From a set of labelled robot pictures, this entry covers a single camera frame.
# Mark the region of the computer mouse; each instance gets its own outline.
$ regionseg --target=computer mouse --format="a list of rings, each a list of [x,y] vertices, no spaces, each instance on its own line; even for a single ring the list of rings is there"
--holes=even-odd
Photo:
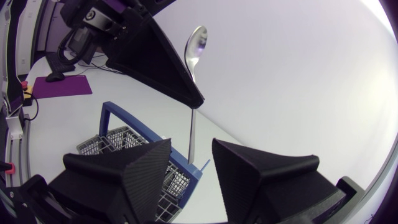
[[[46,82],[57,82],[57,81],[62,81],[65,79],[65,76],[61,72],[52,72],[48,75],[47,78],[45,78]]]

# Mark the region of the dish rack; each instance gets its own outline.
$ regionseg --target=dish rack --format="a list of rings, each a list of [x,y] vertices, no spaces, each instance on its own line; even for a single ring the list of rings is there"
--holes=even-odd
[[[108,131],[111,113],[128,126]],[[79,154],[95,155],[121,149],[134,150],[134,146],[159,140],[162,138],[133,115],[112,102],[105,102],[99,122],[99,135],[77,145],[76,148]],[[198,170],[193,164],[188,165],[187,159],[172,147],[155,221],[173,221],[188,202],[205,167],[206,165]]]

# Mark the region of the blue dish rack handle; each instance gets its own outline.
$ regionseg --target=blue dish rack handle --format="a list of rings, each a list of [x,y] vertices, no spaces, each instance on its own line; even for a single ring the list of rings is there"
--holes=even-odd
[[[137,118],[135,118],[133,115],[125,111],[120,106],[110,101],[105,102],[102,105],[101,120],[99,121],[100,136],[106,136],[106,133],[108,132],[109,117],[111,116],[111,113],[114,114],[116,117],[118,117],[120,120],[124,121],[132,129],[137,131],[147,141],[155,142],[162,140],[162,138],[159,135],[157,135],[155,132],[149,129]],[[203,173],[193,164],[188,165],[188,160],[173,147],[172,147],[172,152],[170,154],[170,161],[176,166],[178,166],[178,168],[181,169],[184,172],[184,174],[188,175],[190,178],[190,183],[188,184],[188,187],[183,197],[178,203],[179,207],[183,208],[185,204],[188,202],[188,199],[190,198],[193,190],[195,190],[195,187]]]

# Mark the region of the spoon handle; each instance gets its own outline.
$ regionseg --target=spoon handle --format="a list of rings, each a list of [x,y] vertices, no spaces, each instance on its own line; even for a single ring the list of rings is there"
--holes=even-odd
[[[189,151],[188,151],[188,165],[191,164],[195,158],[195,126],[197,120],[197,111],[192,109],[191,115],[191,133],[189,136]]]

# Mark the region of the red clip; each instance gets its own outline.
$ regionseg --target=red clip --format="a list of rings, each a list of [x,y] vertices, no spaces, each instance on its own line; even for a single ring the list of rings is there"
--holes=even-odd
[[[8,162],[8,164],[12,165],[12,169],[11,170],[6,170],[6,174],[11,175],[11,174],[15,174],[15,166],[12,162]]]

